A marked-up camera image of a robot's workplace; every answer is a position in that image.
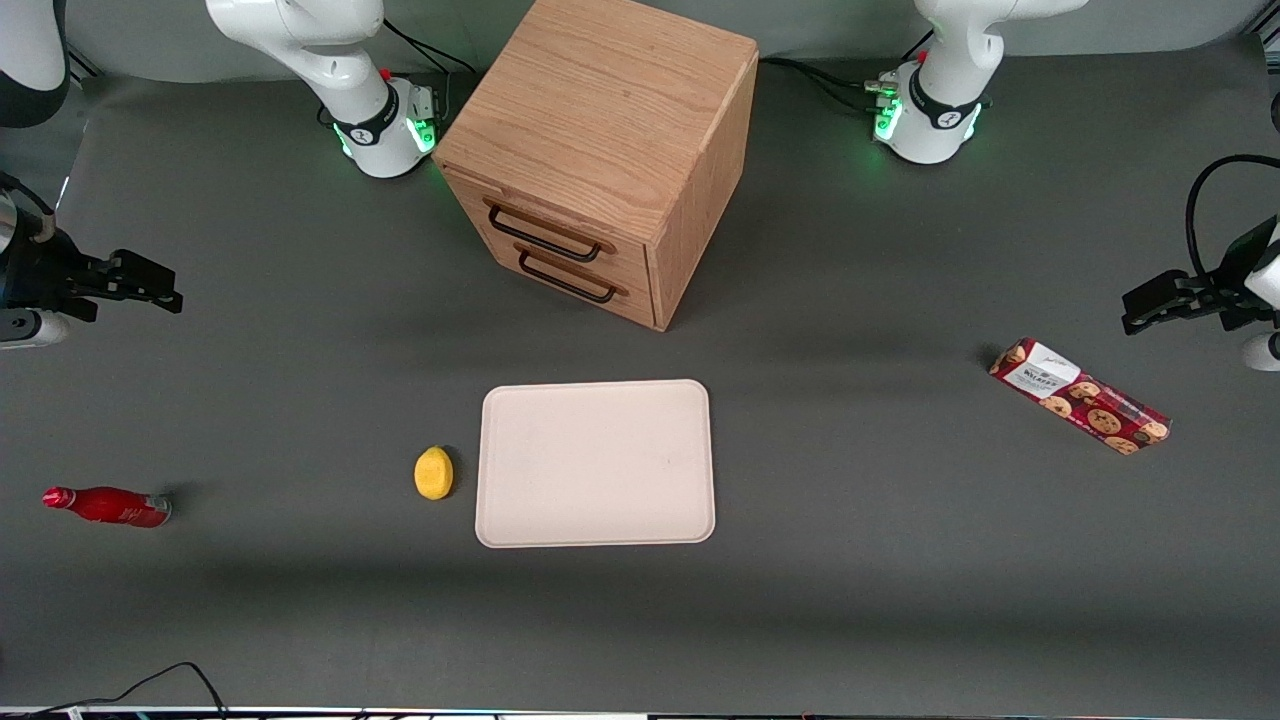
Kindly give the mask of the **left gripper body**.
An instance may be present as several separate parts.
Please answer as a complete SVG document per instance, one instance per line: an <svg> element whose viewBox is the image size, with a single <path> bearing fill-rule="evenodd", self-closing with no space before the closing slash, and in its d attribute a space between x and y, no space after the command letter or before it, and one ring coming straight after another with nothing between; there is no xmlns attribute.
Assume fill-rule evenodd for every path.
<svg viewBox="0 0 1280 720"><path fill-rule="evenodd" d="M1254 322L1279 328L1279 229L1271 217L1233 241L1213 272L1215 288L1225 302L1224 331Z"/></svg>

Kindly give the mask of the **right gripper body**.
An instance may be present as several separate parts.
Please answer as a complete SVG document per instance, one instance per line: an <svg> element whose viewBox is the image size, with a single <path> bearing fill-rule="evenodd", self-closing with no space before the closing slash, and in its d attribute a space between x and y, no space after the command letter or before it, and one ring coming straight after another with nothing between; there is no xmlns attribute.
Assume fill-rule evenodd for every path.
<svg viewBox="0 0 1280 720"><path fill-rule="evenodd" d="M95 300L109 297L99 264L63 231L44 242L18 232L3 250L1 307L46 310L95 322Z"/></svg>

